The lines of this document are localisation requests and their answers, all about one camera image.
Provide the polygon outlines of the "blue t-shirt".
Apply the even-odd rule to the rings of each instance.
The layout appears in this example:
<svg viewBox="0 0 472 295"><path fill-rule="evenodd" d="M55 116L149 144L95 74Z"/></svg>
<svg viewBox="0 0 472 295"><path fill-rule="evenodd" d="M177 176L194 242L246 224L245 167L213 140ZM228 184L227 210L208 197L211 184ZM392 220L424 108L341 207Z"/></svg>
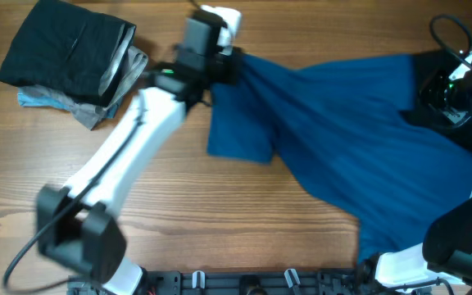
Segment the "blue t-shirt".
<svg viewBox="0 0 472 295"><path fill-rule="evenodd" d="M472 189L472 153L403 118L445 59L435 51L291 70L247 55L235 84L211 87L207 150L258 163L279 156L309 194L360 221L360 260L415 246Z"/></svg>

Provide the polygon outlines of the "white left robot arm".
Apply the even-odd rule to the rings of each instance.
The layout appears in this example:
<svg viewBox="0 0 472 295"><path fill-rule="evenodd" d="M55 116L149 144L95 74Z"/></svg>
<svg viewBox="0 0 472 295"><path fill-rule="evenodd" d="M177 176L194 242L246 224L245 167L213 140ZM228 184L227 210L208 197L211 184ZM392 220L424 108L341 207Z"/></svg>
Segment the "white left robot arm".
<svg viewBox="0 0 472 295"><path fill-rule="evenodd" d="M147 73L105 143L63 188L37 197L39 253L110 294L144 294L147 272L126 258L117 219L135 180L213 84L235 84L243 50L180 53Z"/></svg>

